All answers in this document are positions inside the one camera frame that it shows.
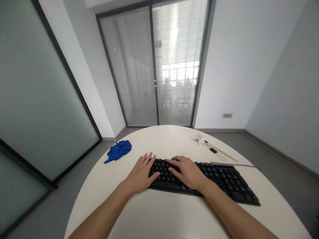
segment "hand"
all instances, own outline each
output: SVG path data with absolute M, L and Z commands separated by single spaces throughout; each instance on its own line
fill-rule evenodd
M 168 170 L 191 189 L 200 191 L 200 189 L 209 181 L 209 179 L 190 158 L 175 156 L 172 157 L 172 159 L 167 159 L 166 161 L 179 167 L 181 173 L 177 172 L 173 168 L 168 168 Z
M 147 189 L 152 182 L 160 175 L 160 172 L 154 173 L 149 178 L 150 169 L 156 159 L 156 155 L 150 160 L 153 153 L 141 156 L 136 162 L 130 174 L 123 181 L 123 184 L 131 193 L 139 193 Z

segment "window blinds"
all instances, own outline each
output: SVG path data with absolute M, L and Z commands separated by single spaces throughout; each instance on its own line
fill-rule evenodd
M 159 124 L 190 126 L 207 0 L 154 5 Z
M 101 19 L 127 126 L 157 125 L 148 7 Z

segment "black keyboard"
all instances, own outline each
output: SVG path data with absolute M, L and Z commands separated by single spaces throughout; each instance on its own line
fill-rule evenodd
M 248 187 L 240 173 L 233 166 L 219 165 L 213 163 L 195 164 L 211 181 L 215 182 L 232 200 L 239 203 L 260 206 L 259 200 L 254 192 Z M 204 197 L 199 191 L 188 188 L 176 178 L 168 168 L 172 167 L 178 172 L 179 168 L 166 162 L 156 159 L 150 170 L 150 176 L 160 172 L 160 176 L 150 185 L 149 188 L 172 193 L 182 193 Z

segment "forearm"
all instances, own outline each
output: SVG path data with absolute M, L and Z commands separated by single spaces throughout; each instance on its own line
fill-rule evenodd
M 122 182 L 115 191 L 72 233 L 69 239 L 107 238 L 132 192 Z
M 248 212 L 228 197 L 214 182 L 199 189 L 217 212 L 234 239 L 277 238 Z

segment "frosted glass panel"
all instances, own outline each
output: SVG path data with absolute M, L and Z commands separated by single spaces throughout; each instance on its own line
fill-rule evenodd
M 99 137 L 31 1 L 1 0 L 0 26 L 0 138 L 53 180 Z
M 0 152 L 0 234 L 48 189 Z

